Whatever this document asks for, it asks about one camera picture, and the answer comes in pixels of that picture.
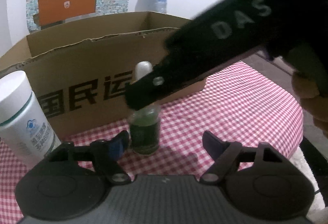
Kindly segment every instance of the human hand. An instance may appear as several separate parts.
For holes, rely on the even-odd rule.
[[[328,98],[320,96],[316,83],[298,72],[292,76],[292,86],[300,98],[301,107],[313,116],[313,124],[328,137]]]

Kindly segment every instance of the gray floor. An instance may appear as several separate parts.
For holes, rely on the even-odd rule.
[[[263,58],[252,55],[243,60],[250,67],[272,80],[274,83],[292,94],[297,100],[291,85],[291,76]],[[328,139],[322,131],[313,125],[312,116],[303,110],[304,114],[304,136],[328,159]]]

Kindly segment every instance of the checkered tablecloth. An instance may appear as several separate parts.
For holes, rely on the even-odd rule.
[[[128,129],[127,122],[119,120],[68,140],[87,145],[97,139],[110,139],[124,129]],[[162,106],[160,148],[155,154],[140,157],[128,150],[119,163],[131,176],[146,173],[199,177],[212,164],[201,143],[205,130],[245,146],[269,142],[289,158],[302,140],[303,114],[288,92],[238,62],[208,77],[201,92]],[[91,167],[87,162],[81,165]],[[1,142],[0,223],[16,223],[22,217],[14,189],[26,172]]]

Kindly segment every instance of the silver bolt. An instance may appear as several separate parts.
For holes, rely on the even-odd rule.
[[[112,176],[112,180],[115,182],[124,182],[129,179],[129,176],[123,173],[117,173]]]
[[[203,181],[215,182],[219,180],[219,176],[213,173],[207,173],[202,176]]]
[[[164,83],[164,78],[163,77],[156,77],[153,79],[153,84],[155,86],[162,85]]]

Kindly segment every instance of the blue logo on bottle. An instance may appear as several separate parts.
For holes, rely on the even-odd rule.
[[[27,121],[26,132],[32,137],[39,130],[36,119]]]

